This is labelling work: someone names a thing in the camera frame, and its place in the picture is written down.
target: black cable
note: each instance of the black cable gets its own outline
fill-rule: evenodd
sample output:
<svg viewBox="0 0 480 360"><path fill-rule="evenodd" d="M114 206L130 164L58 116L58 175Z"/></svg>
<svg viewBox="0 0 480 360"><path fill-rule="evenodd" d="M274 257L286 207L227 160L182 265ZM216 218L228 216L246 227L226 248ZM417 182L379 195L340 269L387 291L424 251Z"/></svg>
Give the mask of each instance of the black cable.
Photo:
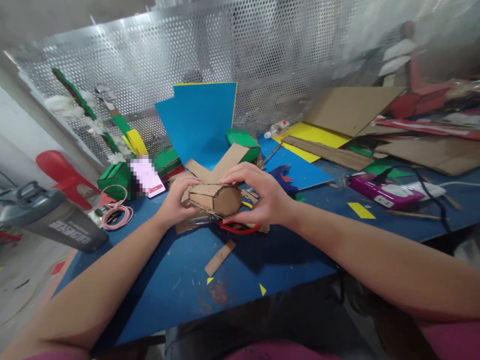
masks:
<svg viewBox="0 0 480 360"><path fill-rule="evenodd" d="M423 191L425 191L425 194L430 198L430 200L432 200L440 208L440 221L441 221L443 227L445 228L446 232L448 234L451 234L452 229L450 228L449 222L447 220L447 209L437 198L433 197L433 195L427 190L427 187L425 186L425 180L423 179L422 175L420 175L420 173L418 172L418 170L416 168L408 166L408 165L392 166L391 168L389 168L389 169L385 170L384 172L380 173L379 175L377 175L370 182L374 183L374 184L377 184L377 185L385 183L389 173L395 168L408 168L415 173L416 177L418 178L418 181L420 182L421 187L423 188Z"/></svg>
<svg viewBox="0 0 480 360"><path fill-rule="evenodd" d="M14 182L13 182L7 175L5 175L3 172L0 171L0 174L2 174L2 175L5 177L5 179L7 179L9 182L11 182L11 184L12 184L14 187L16 187L16 188L19 187L16 183L14 183Z"/></svg>

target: pink cable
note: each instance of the pink cable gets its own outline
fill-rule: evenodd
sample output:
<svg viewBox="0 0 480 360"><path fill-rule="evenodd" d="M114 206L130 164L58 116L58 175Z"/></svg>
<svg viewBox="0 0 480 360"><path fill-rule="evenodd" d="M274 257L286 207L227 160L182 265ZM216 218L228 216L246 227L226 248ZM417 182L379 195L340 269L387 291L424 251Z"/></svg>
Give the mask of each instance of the pink cable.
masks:
<svg viewBox="0 0 480 360"><path fill-rule="evenodd" d="M125 226L128 224L128 222L132 219L132 217L134 216L134 210L130 207L130 206L124 206L123 203L124 201L127 199L127 189L124 188L122 185L118 185L118 184L113 184L113 185L109 185L107 186L106 188L104 188L102 191L101 191L101 194L100 194L100 198L102 197L102 195L105 193L105 190L107 190L108 188L111 188L112 186L118 186L120 188L122 188L123 190L125 190L125 197L123 198L123 200L120 200L120 201L117 201L117 202L114 202L113 204L107 204L105 205L106 207L110 208L110 210L108 210L102 217L101 217L101 225L103 226L103 228L105 230L116 230L116 229L120 229L121 227ZM107 220L110 218L110 216L117 212L117 211L123 211L125 213L125 215L123 216L123 219L120 220L119 223L116 223L115 225L109 225L107 224Z"/></svg>

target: blue table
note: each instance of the blue table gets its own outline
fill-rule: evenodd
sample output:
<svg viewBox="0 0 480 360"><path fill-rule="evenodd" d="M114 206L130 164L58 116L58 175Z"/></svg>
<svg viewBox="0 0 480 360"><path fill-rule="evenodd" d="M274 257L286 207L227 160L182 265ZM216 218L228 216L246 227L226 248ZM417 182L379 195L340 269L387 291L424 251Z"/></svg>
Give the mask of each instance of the blue table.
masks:
<svg viewBox="0 0 480 360"><path fill-rule="evenodd" d="M385 229L416 242L423 242L445 233L438 220L407 218L393 215L360 193L344 187L343 178L354 171L325 160L315 163L331 174L340 188L327 184L301 192L306 203L348 218ZM419 170L434 184L448 181L480 182L480 169L456 178L426 169ZM402 177L407 184L416 177ZM453 231L480 221L480 187L451 185L448 193L463 207L455 210L441 199ZM166 194L153 199L130 202L135 215L122 229L111 231L109 240L95 253L78 253L57 292L64 288L88 266L118 244L128 234L151 217L162 204ZM358 202L370 205L376 219L359 219L347 205ZM438 215L435 204L425 204L425 214ZM232 239L236 248L207 285L205 266L215 253ZM272 226L269 234L241 236L221 230L217 224L176 235L171 229L153 253L135 285L121 304L117 314L96 345L97 351L150 336L170 327L199 319L225 309L244 304L266 294L290 289L293 286L336 272L335 264L320 250L295 233Z"/></svg>

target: red plastic chair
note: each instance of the red plastic chair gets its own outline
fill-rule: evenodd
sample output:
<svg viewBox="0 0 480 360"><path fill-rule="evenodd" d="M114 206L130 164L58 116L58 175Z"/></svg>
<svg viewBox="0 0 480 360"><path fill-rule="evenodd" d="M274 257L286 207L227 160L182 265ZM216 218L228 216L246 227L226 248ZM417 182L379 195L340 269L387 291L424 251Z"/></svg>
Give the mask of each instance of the red plastic chair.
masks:
<svg viewBox="0 0 480 360"><path fill-rule="evenodd" d="M53 186L55 189L64 192L70 201L85 210L92 209L92 205L79 193L77 186L80 184L86 185L99 194L101 193L100 190L80 175L61 152L56 150L44 151L38 154L35 160L38 167L58 183Z"/></svg>

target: hand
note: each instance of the hand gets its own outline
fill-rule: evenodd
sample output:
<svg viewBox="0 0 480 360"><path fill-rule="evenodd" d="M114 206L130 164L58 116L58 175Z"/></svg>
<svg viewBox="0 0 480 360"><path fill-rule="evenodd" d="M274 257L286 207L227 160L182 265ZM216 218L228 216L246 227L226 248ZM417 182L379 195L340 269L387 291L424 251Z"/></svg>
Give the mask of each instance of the hand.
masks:
<svg viewBox="0 0 480 360"><path fill-rule="evenodd" d="M249 162L232 168L219 181L222 184L246 182L260 195L260 200L251 211L242 211L223 220L224 223L280 224L288 219L295 201L282 189L269 173Z"/></svg>
<svg viewBox="0 0 480 360"><path fill-rule="evenodd" d="M173 225L181 223L198 213L200 211L198 207L185 208L181 200L189 186L201 183L199 179L193 176L177 178L170 186L166 199L155 214L158 221L171 228Z"/></svg>

